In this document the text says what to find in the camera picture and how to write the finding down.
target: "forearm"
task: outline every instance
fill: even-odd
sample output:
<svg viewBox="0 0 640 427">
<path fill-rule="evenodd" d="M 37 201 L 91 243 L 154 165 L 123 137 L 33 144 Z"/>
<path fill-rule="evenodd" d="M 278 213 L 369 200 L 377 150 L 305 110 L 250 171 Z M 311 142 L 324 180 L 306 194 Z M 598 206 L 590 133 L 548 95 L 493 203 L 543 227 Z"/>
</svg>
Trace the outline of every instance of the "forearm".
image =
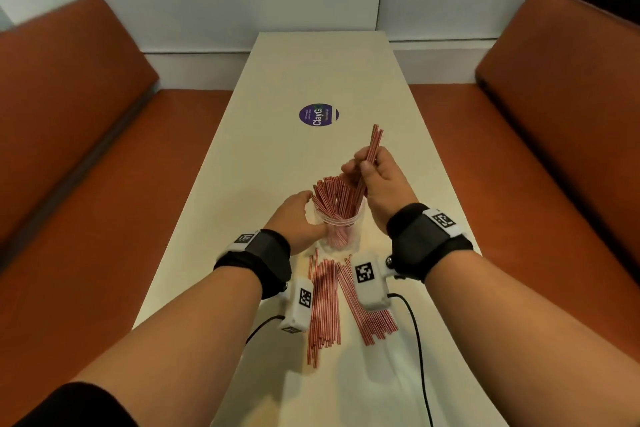
<svg viewBox="0 0 640 427">
<path fill-rule="evenodd" d="M 510 425 L 640 424 L 640 366 L 477 253 L 447 255 L 426 286 Z"/>
<path fill-rule="evenodd" d="M 75 381 L 110 392 L 141 426 L 208 426 L 260 303 L 248 269 L 220 267 L 156 312 Z"/>
</svg>

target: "plastic cup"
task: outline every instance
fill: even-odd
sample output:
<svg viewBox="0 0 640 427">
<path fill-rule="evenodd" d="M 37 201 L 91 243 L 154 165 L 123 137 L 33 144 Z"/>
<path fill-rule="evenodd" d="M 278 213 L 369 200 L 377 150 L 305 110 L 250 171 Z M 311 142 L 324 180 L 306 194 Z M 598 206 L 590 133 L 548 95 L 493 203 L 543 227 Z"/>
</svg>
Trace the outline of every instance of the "plastic cup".
<svg viewBox="0 0 640 427">
<path fill-rule="evenodd" d="M 360 210 L 353 218 L 341 220 L 331 218 L 322 213 L 314 205 L 316 219 L 318 223 L 326 223 L 329 233 L 326 238 L 320 240 L 320 246 L 325 252 L 345 252 L 355 251 L 360 245 L 360 232 L 362 231 L 362 220 L 364 219 L 365 199 L 362 200 Z"/>
</svg>

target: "table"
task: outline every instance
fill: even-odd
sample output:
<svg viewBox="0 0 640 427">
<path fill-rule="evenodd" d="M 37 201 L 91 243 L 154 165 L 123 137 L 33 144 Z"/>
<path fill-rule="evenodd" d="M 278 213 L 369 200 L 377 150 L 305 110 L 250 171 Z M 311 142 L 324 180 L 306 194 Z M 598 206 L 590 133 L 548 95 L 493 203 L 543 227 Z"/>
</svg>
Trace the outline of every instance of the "table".
<svg viewBox="0 0 640 427">
<path fill-rule="evenodd" d="M 301 110 L 308 105 L 331 108 L 311 107 L 304 123 Z M 324 115 L 320 125 L 316 109 Z M 324 124 L 329 115 L 332 123 Z M 232 239 L 263 226 L 287 196 L 340 172 L 340 164 L 368 144 L 374 123 L 419 199 L 468 229 L 384 33 L 262 33 L 136 324 L 202 279 Z M 384 256 L 391 250 L 368 209 L 361 246 Z M 292 265 L 295 275 L 306 276 L 308 253 Z M 435 425 L 506 425 L 424 286 L 391 281 L 390 289 L 403 294 L 417 316 Z M 281 309 L 278 299 L 263 301 L 256 324 Z M 321 350 L 318 369 L 306 365 L 306 335 L 263 328 L 245 349 L 214 425 L 428 425 L 411 318 L 397 299 L 392 313 L 400 331 L 365 347 L 340 293 L 342 344 Z"/>
</svg>

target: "orange bench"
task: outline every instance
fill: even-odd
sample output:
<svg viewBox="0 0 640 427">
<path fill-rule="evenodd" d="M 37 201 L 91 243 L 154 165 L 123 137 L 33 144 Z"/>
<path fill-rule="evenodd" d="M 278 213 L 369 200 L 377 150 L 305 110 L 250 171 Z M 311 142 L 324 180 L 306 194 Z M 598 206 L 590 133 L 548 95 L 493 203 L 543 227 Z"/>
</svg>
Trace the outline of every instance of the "orange bench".
<svg viewBox="0 0 640 427">
<path fill-rule="evenodd" d="M 527 0 L 478 84 L 412 92 L 483 254 L 640 361 L 640 28 Z"/>
<path fill-rule="evenodd" d="M 60 201 L 0 273 L 0 426 L 133 326 L 231 95 L 157 79 L 103 0 L 0 34 L 5 261 Z"/>
</svg>

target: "pile of straws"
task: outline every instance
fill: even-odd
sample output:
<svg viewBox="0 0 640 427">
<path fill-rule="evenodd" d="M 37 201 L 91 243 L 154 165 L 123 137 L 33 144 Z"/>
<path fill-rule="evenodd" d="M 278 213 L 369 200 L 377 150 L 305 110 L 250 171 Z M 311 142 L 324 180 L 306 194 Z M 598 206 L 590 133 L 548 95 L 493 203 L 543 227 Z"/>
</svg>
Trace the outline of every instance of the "pile of straws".
<svg viewBox="0 0 640 427">
<path fill-rule="evenodd" d="M 356 320 L 360 335 L 366 346 L 375 344 L 373 336 L 384 339 L 398 330 L 388 310 L 369 311 L 358 302 L 351 264 L 346 265 L 324 259 L 318 263 L 318 249 L 309 259 L 308 277 L 314 284 L 314 299 L 311 306 L 311 326 L 308 333 L 307 364 L 318 366 L 318 351 L 341 343 L 340 311 L 338 307 L 338 284 L 342 287 L 349 309 Z"/>
<path fill-rule="evenodd" d="M 371 164 L 376 159 L 382 132 L 378 125 L 373 126 L 369 151 L 366 157 L 366 160 Z M 362 176 L 358 180 L 356 188 L 352 188 L 339 177 L 326 177 L 318 181 L 314 186 L 312 199 L 316 209 L 331 221 L 348 222 L 360 211 L 365 191 L 366 185 Z M 329 223 L 329 234 L 326 238 L 328 244 L 337 249 L 347 246 L 353 238 L 351 226 L 353 226 L 353 223 L 345 223 L 345 225 Z"/>
</svg>

